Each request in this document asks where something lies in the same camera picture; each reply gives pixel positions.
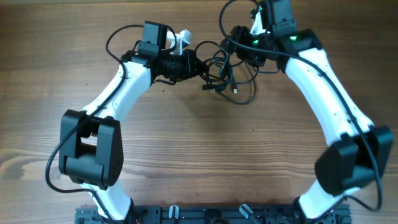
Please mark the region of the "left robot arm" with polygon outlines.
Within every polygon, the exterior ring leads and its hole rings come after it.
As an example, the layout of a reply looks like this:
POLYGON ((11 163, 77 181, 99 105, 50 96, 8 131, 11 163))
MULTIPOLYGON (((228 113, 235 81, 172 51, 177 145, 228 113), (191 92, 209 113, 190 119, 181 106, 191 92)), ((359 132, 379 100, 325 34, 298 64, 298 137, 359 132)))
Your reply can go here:
POLYGON ((80 185, 96 203, 100 223, 140 223, 134 202, 119 179, 124 153, 121 124, 137 99, 162 76, 174 85, 208 71, 194 50, 188 49, 192 33, 179 33, 165 24, 147 21, 142 39, 121 57, 117 74, 82 110, 68 110, 61 120, 59 156, 61 174, 80 185))

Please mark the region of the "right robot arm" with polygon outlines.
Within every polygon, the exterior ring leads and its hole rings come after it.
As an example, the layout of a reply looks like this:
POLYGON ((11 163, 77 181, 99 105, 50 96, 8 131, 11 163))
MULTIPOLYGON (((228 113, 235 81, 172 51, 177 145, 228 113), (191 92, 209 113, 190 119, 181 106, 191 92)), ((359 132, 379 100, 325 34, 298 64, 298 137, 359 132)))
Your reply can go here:
POLYGON ((299 30, 289 1, 260 1, 251 10, 252 26, 236 26, 224 34, 229 54, 261 67, 277 64, 299 88, 322 128, 326 151, 315 163, 316 179, 291 206, 291 223, 333 218, 337 208, 370 183, 382 207, 382 183, 393 134, 355 105, 336 77, 323 45, 311 29, 299 30))

